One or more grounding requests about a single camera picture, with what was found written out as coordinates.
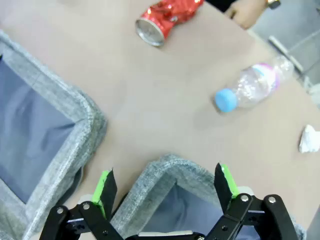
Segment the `person's left hand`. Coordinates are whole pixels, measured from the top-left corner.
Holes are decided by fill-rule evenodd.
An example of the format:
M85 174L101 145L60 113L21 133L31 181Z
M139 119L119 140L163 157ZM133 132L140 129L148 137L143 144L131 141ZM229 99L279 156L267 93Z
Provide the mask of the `person's left hand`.
M247 30L256 23L267 6L267 0L236 0L224 14Z

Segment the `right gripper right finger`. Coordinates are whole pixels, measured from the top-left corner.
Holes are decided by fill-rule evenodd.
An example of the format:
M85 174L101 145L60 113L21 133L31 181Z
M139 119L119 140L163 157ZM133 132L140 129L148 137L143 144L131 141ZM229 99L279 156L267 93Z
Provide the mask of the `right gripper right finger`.
M261 240L297 240L293 221L277 194L258 199L240 193L225 164L218 163L214 187L223 215L205 237L206 240L234 240L244 226L253 226Z

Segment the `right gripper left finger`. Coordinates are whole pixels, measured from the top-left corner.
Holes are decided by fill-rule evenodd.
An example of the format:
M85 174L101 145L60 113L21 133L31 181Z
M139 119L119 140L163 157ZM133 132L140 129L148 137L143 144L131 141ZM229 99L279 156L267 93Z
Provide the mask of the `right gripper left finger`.
M41 240L78 240L91 233L96 240L122 240L111 224L117 185L112 170L103 171L91 200L78 203L72 209L64 205L51 208Z

